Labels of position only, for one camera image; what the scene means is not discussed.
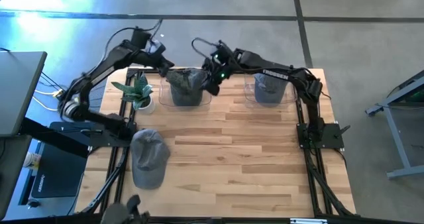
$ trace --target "concrete floor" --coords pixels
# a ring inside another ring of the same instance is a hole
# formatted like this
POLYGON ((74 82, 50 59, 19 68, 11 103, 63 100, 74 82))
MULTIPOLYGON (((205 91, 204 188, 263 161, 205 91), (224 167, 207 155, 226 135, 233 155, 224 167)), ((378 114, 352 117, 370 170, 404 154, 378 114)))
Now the concrete floor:
MULTIPOLYGON (((422 0, 300 0, 308 17, 424 17, 422 0)), ((267 15, 296 16, 293 0, 2 0, 0 9, 147 14, 147 15, 267 15)), ((94 66, 115 30, 155 21, 115 19, 44 19, 23 14, 0 17, 0 47, 45 50, 44 72, 60 84, 69 84, 94 66)), ((365 217, 424 223, 424 175, 388 180, 386 172, 401 168, 386 118, 368 118, 364 110, 424 66, 424 23, 314 23, 305 29, 314 68, 324 68, 335 117, 352 128, 344 135, 345 156, 354 202, 365 217)), ((202 59, 189 42, 196 36, 223 39, 232 48, 245 48, 268 60, 304 66, 296 21, 165 20, 159 32, 166 57, 179 66, 198 66, 202 59)), ((120 34, 112 42, 128 38, 120 34)), ((92 94, 101 97, 102 89, 92 94)), ((55 101, 43 97, 54 107, 55 101)), ((49 124, 58 120, 31 104, 28 116, 49 124)), ((422 139, 414 140, 422 144, 422 139)), ((33 216, 67 212, 44 209, 33 216)))

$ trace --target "potted plant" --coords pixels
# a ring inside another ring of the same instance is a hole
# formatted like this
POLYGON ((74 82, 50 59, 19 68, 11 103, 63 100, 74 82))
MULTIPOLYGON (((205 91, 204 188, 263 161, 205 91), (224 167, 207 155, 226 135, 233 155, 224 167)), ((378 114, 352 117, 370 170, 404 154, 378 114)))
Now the potted plant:
POLYGON ((254 97, 265 106, 277 106, 283 99, 287 81, 264 74, 254 74, 254 97))
POLYGON ((112 82, 112 85, 124 92, 122 100, 132 102, 134 109, 144 114, 153 112, 155 104, 150 96, 153 91, 152 86, 147 82, 146 74, 143 73, 139 79, 135 79, 134 87, 119 82, 112 82))
POLYGON ((172 101, 176 106, 198 106, 203 98, 201 84, 207 74, 196 68, 169 71, 166 80, 171 85, 172 101))

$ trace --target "wooden tabletop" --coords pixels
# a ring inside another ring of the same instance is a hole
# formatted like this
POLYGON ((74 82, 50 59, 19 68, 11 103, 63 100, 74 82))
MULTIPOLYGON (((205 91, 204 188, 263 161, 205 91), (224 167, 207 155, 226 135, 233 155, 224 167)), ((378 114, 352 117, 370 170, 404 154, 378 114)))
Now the wooden tabletop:
MULTIPOLYGON (((323 92, 328 94, 323 70, 311 71, 321 78, 323 92)), ((126 73, 124 69, 109 76, 102 113, 119 112, 122 92, 111 82, 124 83, 126 73)), ((122 202, 139 194, 139 209, 149 210, 153 216, 313 216, 305 159, 295 131, 298 120, 291 84, 283 98, 285 103, 263 108, 251 101, 253 94, 249 91, 245 95, 245 83, 253 79, 234 75, 223 82, 219 96, 212 97, 209 105, 181 111, 159 102, 159 75, 148 74, 147 78, 154 86, 156 109, 151 115, 136 112, 135 121, 140 128, 157 129, 172 154, 164 182, 157 190, 134 186, 129 156, 122 202)), ((331 101, 323 95, 321 116, 327 123, 334 121, 331 101)), ((103 185, 110 153, 110 148, 100 148, 88 158, 76 211, 86 207, 103 185)), ((322 154, 329 186, 354 213, 343 159, 334 150, 322 150, 322 154)), ((324 210, 321 189, 317 192, 324 210)))

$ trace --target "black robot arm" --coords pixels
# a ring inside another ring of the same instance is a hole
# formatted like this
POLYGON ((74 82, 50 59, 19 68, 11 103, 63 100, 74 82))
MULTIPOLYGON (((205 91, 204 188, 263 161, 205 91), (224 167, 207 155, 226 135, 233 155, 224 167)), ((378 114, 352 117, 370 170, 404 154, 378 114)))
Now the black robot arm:
POLYGON ((323 137, 324 120, 319 116, 319 96, 323 84, 306 68, 294 68, 269 62, 258 54, 236 49, 231 51, 223 42, 219 42, 211 58, 206 58, 202 68, 208 72, 203 83, 212 95, 218 95, 219 85, 234 73, 265 74, 293 84, 297 94, 307 106, 309 124, 304 137, 308 142, 320 142, 323 137))
POLYGON ((60 116, 65 115, 73 121, 93 121, 102 124, 118 139, 131 139, 133 131, 123 117, 89 110, 89 93, 114 71, 129 67, 133 63, 154 68, 161 76, 165 76, 169 68, 174 66, 163 57, 165 49, 162 43, 151 39, 150 33, 141 28, 134 28, 131 41, 122 41, 96 67, 72 81, 70 88, 59 98, 60 116), (79 95, 78 99, 73 98, 76 94, 79 95))

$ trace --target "gray cap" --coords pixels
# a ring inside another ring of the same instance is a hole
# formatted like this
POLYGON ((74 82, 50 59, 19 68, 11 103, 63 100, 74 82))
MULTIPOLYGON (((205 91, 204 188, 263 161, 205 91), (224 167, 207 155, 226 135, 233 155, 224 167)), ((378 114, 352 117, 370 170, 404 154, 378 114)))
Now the gray cap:
POLYGON ((170 150, 158 131, 143 129, 132 137, 132 179, 138 188, 159 188, 164 181, 170 150))

